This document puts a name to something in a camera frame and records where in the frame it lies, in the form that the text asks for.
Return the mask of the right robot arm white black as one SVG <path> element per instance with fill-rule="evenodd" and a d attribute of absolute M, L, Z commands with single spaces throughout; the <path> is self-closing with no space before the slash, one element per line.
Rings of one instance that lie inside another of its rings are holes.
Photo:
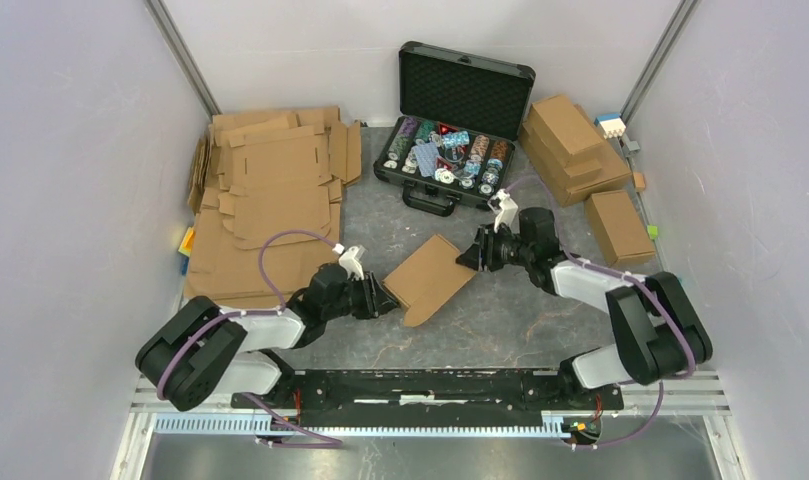
<path fill-rule="evenodd" d="M 480 226 L 456 262 L 475 271 L 520 267 L 542 291 L 608 316 L 612 344 L 560 365 L 557 392 L 565 405 L 582 408 L 608 385 L 686 376 L 712 358 L 710 336 L 674 274 L 635 276 L 572 254 L 549 209 L 526 208 L 518 220 L 518 230 L 501 221 Z"/>

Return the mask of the small wooden cube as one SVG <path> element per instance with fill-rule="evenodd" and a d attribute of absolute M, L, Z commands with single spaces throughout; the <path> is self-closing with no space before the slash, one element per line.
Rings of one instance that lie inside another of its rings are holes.
<path fill-rule="evenodd" d="M 647 188 L 645 175 L 641 172 L 633 173 L 633 185 L 637 193 L 642 193 Z"/>

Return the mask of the blue white toy block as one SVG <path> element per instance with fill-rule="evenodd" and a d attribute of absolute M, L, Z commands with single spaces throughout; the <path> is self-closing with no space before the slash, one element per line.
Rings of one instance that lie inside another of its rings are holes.
<path fill-rule="evenodd" d="M 620 138 L 627 129 L 625 122 L 618 113 L 599 115 L 594 119 L 593 124 L 604 139 Z"/>

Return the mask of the small folded cardboard box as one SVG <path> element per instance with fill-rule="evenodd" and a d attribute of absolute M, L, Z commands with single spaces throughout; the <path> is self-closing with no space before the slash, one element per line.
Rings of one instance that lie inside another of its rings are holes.
<path fill-rule="evenodd" d="M 646 225 L 625 190 L 590 195 L 584 211 L 607 266 L 624 269 L 655 257 Z"/>

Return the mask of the large folded cardboard box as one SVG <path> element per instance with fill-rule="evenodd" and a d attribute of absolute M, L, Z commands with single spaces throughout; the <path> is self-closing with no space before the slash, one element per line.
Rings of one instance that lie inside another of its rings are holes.
<path fill-rule="evenodd" d="M 529 121 L 522 123 L 519 142 L 530 164 L 560 206 L 585 201 L 591 194 L 622 189 L 632 172 L 613 146 L 603 140 L 591 159 L 562 165 Z"/>

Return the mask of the grey small block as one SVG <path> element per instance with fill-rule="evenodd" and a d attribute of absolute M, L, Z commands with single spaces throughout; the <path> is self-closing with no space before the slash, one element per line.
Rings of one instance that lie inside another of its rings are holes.
<path fill-rule="evenodd" d="M 640 145 L 635 140 L 625 140 L 622 142 L 622 152 L 625 157 L 632 157 L 641 150 Z"/>

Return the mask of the black poker chip case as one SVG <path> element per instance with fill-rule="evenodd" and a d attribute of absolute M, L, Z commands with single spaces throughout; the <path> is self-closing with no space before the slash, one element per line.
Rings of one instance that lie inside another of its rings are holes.
<path fill-rule="evenodd" d="M 412 209 L 487 209 L 514 158 L 535 70 L 416 41 L 400 47 L 398 66 L 401 115 L 375 176 Z"/>

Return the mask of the stack of flat cardboard sheets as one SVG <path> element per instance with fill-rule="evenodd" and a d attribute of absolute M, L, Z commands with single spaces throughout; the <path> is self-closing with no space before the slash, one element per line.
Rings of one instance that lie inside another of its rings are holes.
<path fill-rule="evenodd" d="M 275 307 L 334 261 L 344 190 L 361 177 L 361 128 L 336 106 L 213 116 L 190 168 L 184 296 Z"/>

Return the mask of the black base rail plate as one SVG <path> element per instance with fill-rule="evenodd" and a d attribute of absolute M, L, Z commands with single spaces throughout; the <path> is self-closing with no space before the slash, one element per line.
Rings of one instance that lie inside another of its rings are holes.
<path fill-rule="evenodd" d="M 616 411 L 617 386 L 582 391 L 555 370 L 308 369 L 263 395 L 276 411 L 293 410 L 309 427 L 533 427 L 547 412 Z"/>

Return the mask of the orange yellow block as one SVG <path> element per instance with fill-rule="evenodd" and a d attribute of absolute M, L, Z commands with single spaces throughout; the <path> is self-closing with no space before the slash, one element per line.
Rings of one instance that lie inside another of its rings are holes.
<path fill-rule="evenodd" d="M 188 227 L 180 240 L 177 251 L 186 257 L 189 257 L 194 244 L 195 230 L 193 227 Z"/>

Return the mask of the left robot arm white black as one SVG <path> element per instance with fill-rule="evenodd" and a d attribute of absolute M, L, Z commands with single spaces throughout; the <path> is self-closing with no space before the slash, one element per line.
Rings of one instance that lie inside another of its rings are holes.
<path fill-rule="evenodd" d="M 282 307 L 222 308 L 194 297 L 140 348 L 134 365 L 158 399 L 180 412 L 213 394 L 243 392 L 282 407 L 293 397 L 294 381 L 274 350 L 309 345 L 332 320 L 373 320 L 399 306 L 373 273 L 328 263 Z"/>

